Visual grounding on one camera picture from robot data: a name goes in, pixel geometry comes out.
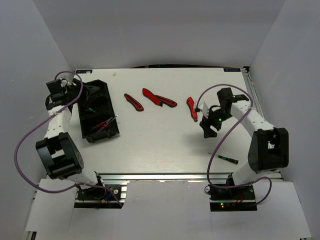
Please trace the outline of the green black screwdriver front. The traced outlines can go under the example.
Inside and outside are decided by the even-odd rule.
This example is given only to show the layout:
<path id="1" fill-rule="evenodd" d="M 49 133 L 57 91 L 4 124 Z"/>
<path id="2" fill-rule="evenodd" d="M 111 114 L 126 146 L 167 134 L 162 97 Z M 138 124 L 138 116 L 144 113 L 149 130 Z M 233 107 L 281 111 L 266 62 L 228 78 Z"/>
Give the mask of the green black screwdriver front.
<path id="1" fill-rule="evenodd" d="M 217 155 L 217 157 L 221 160 L 227 161 L 227 162 L 235 164 L 235 165 L 237 165 L 239 163 L 238 160 L 230 158 L 230 157 L 226 157 L 226 156 L 222 156 L 222 155 Z"/>

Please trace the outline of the small blue handle screwdriver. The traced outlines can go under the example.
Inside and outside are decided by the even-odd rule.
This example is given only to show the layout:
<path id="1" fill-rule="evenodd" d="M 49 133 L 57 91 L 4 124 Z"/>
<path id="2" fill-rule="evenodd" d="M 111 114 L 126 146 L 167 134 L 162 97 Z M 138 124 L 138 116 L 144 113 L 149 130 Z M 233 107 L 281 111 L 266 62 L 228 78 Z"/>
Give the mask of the small blue handle screwdriver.
<path id="1" fill-rule="evenodd" d="M 105 130 L 105 129 L 110 125 L 110 123 L 107 123 L 107 124 L 103 125 L 102 127 L 100 127 L 100 128 L 97 130 L 97 132 L 100 133 L 100 132 L 102 132 L 103 130 Z"/>

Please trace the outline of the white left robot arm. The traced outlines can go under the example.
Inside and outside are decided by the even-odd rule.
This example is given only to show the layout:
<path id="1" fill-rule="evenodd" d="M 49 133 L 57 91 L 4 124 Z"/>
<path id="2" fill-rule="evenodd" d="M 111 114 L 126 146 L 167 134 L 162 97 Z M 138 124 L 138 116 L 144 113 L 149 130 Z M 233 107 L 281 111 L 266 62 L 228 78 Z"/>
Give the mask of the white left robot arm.
<path id="1" fill-rule="evenodd" d="M 93 170 L 85 168 L 80 151 L 68 133 L 72 118 L 73 105 L 79 103 L 87 107 L 87 102 L 99 87 L 81 83 L 74 78 L 68 82 L 65 78 L 48 82 L 50 94 L 45 107 L 50 116 L 44 138 L 35 144 L 36 151 L 51 179 L 69 180 L 76 184 L 86 184 L 88 193 L 99 200 L 105 196 L 106 187 L 99 183 L 99 177 Z"/>

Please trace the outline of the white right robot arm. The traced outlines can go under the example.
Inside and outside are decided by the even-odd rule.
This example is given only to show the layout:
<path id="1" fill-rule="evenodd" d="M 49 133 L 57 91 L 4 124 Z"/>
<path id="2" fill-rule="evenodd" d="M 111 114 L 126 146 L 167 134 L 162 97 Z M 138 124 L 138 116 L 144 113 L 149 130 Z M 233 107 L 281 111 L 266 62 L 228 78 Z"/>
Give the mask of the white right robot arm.
<path id="1" fill-rule="evenodd" d="M 226 189 L 226 195 L 236 200 L 243 195 L 245 186 L 265 179 L 265 173 L 289 165 L 289 132 L 284 127 L 275 127 L 265 120 L 255 110 L 254 101 L 245 90 L 242 90 L 241 94 L 233 94 L 234 85 L 221 83 L 219 86 L 221 90 L 217 92 L 217 110 L 211 110 L 200 101 L 196 102 L 194 110 L 202 113 L 199 125 L 206 139 L 217 137 L 224 121 L 230 118 L 237 119 L 213 150 L 213 157 L 238 125 L 242 125 L 251 137 L 247 162 L 230 175 L 231 183 L 219 186 L 209 182 L 213 188 Z"/>

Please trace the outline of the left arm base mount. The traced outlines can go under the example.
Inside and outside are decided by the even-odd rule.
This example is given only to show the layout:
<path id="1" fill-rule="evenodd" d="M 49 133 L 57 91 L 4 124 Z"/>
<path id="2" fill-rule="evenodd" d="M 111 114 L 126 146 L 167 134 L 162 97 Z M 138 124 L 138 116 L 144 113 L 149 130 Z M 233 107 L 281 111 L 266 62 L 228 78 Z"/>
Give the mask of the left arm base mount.
<path id="1" fill-rule="evenodd" d="M 104 185 L 113 192 L 123 206 L 126 199 L 128 182 L 112 180 L 107 181 Z M 84 189 L 84 187 L 82 187 L 81 189 L 77 189 L 74 208 L 121 209 L 122 207 L 119 205 L 118 201 L 108 190 L 92 187 Z"/>

